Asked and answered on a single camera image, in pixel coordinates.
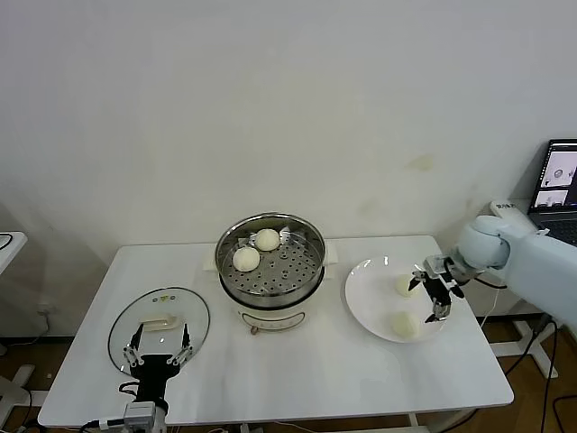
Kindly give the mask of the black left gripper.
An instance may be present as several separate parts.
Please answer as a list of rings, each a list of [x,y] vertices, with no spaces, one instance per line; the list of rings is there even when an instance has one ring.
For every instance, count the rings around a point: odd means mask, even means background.
[[[193,355],[188,332],[184,324],[181,347],[175,355],[140,355],[143,324],[140,324],[132,335],[129,345],[123,349],[124,359],[130,365],[131,376],[138,382],[135,400],[138,402],[165,402],[167,382],[176,377],[181,365],[188,362]]]

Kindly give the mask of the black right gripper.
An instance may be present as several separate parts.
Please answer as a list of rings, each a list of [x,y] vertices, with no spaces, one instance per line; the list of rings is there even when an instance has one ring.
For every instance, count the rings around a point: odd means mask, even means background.
[[[448,271],[441,273],[415,271],[408,283],[408,291],[412,291],[421,283],[433,303],[433,312],[425,320],[426,323],[445,321],[450,315],[452,298],[464,298],[461,286]]]

